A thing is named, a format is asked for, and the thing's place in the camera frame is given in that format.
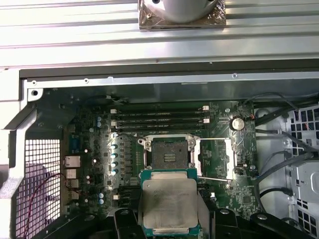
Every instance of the capacitor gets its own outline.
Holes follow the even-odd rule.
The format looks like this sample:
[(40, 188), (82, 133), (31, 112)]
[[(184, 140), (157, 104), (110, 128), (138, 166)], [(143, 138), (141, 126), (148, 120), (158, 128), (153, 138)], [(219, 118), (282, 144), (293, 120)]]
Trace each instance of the capacitor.
[(115, 168), (116, 166), (118, 166), (118, 164), (119, 164), (118, 162), (112, 162), (112, 163), (111, 163), (111, 167), (112, 167), (112, 168)]
[(117, 148), (118, 148), (118, 145), (117, 145), (117, 144), (112, 144), (112, 145), (110, 146), (110, 148), (111, 148), (111, 149), (117, 149)]
[(112, 171), (111, 171), (111, 175), (112, 176), (114, 176), (115, 174), (117, 174), (119, 171), (117, 170), (117, 169), (113, 169)]
[(245, 127), (245, 122), (241, 118), (233, 118), (230, 121), (230, 128), (234, 131), (241, 131)]
[(111, 159), (114, 159), (114, 158), (116, 158), (117, 156), (118, 156), (117, 153), (112, 153), (110, 157), (111, 157)]

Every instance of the metal plate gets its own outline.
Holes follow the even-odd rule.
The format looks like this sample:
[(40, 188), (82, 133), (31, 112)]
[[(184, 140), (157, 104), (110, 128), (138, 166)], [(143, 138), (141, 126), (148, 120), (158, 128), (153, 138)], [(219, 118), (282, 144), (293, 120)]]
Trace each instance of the metal plate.
[(193, 179), (157, 179), (143, 183), (143, 224), (148, 229), (197, 226), (197, 190)]
[(139, 31), (136, 0), (2, 2), (0, 68), (319, 56), (317, 0), (227, 0), (227, 30), (158, 32)]

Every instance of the perforated metal panel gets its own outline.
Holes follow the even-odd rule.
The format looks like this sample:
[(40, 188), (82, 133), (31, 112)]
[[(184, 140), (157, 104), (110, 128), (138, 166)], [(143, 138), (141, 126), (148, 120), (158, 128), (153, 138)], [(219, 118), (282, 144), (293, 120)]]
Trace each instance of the perforated metal panel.
[[(319, 147), (319, 108), (318, 106), (289, 113), (288, 129), (293, 137), (304, 141), (312, 147)], [(293, 155), (299, 155), (303, 149), (292, 143)]]
[(25, 141), (25, 179), (16, 195), (16, 237), (24, 236), (28, 214), (27, 239), (32, 238), (60, 216), (60, 175), (44, 181), (60, 173), (60, 167), (60, 140)]
[(308, 234), (312, 235), (313, 237), (318, 236), (316, 218), (309, 214), (309, 212), (300, 205), (298, 208), (298, 221), (300, 225), (304, 227)]

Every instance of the mounting screw hole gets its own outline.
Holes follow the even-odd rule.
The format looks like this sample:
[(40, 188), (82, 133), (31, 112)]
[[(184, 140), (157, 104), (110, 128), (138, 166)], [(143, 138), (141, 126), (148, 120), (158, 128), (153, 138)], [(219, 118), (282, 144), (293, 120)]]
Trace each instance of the mounting screw hole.
[(131, 234), (129, 234), (129, 238), (131, 238), (131, 239), (133, 239), (133, 238), (136, 238), (136, 233), (131, 233)]
[(32, 94), (33, 96), (37, 96), (37, 95), (39, 94), (39, 92), (38, 92), (38, 91), (32, 91), (31, 94)]
[(123, 210), (123, 211), (121, 211), (120, 214), (121, 214), (121, 215), (127, 215), (127, 214), (129, 214), (129, 211), (128, 211), (128, 210)]

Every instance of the silver metal frame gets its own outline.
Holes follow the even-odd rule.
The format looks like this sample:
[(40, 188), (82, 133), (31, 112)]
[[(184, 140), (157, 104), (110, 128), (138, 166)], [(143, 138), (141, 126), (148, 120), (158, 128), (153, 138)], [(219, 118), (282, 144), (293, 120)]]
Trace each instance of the silver metal frame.
[(0, 10), (0, 69), (319, 57), (316, 0), (227, 0), (226, 29), (155, 32), (139, 31), (136, 0), (3, 0)]
[(25, 153), (25, 134), (31, 125), (36, 121), (37, 111), (33, 111), (16, 130), (16, 151), (15, 167), (9, 169), (9, 177), (0, 189), (0, 211), (2, 226), (0, 227), (0, 238), (12, 238), (12, 221), (15, 222), (15, 213), (12, 208), (15, 206), (15, 192), (24, 178), (24, 153)]

